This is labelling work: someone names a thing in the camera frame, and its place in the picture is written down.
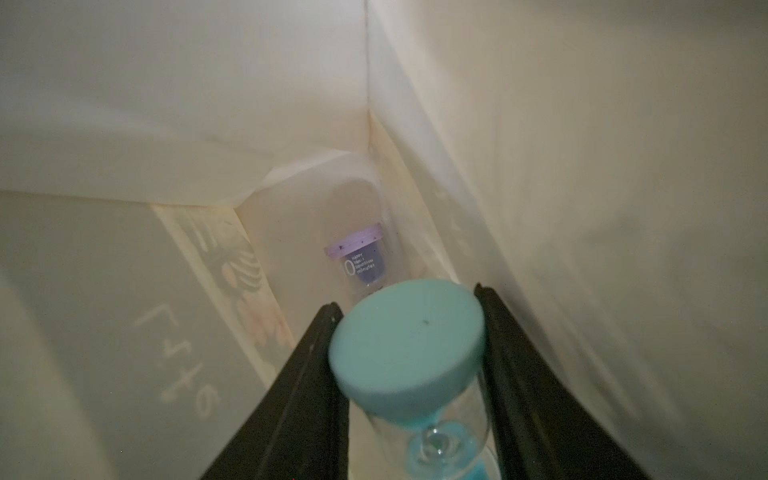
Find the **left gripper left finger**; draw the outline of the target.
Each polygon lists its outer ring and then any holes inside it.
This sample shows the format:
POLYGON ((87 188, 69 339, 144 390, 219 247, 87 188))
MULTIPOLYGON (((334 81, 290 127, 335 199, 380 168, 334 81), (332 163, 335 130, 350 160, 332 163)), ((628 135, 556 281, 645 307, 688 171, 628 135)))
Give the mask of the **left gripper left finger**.
POLYGON ((328 361, 343 318, 322 306, 255 411, 203 474, 205 479, 347 479, 349 400, 328 361))

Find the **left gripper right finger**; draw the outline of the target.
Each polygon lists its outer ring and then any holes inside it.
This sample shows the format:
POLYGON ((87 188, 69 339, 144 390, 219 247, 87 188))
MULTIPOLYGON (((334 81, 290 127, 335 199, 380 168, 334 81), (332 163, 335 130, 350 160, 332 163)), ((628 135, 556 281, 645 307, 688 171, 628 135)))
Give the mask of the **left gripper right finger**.
POLYGON ((558 380, 495 290, 485 319, 483 382, 503 479, 646 479, 558 380))

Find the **teal hourglass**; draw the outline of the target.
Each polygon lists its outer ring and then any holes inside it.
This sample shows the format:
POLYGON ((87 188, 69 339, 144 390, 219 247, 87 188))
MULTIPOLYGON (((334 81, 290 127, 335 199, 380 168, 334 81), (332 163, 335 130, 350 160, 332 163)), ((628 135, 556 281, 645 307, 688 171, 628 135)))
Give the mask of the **teal hourglass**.
POLYGON ((388 286, 356 304, 332 336, 341 392, 367 416, 403 479, 498 479, 488 440, 480 302, 448 280, 388 286))

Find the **purple hourglass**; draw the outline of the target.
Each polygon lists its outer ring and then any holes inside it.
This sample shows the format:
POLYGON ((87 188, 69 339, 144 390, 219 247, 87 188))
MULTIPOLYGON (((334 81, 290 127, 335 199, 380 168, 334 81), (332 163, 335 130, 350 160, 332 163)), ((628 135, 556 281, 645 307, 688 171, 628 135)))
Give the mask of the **purple hourglass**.
POLYGON ((340 264, 345 279, 360 297, 373 293, 385 283, 387 249, 384 237, 382 224, 375 223, 324 248, 326 256, 340 264))

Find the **cream canvas tote bag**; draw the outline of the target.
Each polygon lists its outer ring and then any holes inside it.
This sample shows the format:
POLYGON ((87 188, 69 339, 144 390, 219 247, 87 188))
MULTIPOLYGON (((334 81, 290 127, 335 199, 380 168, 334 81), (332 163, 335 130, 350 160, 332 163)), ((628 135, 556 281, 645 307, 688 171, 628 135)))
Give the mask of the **cream canvas tote bag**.
POLYGON ((650 479, 767 475, 763 1, 5 1, 1 475, 197 479, 375 223, 650 479))

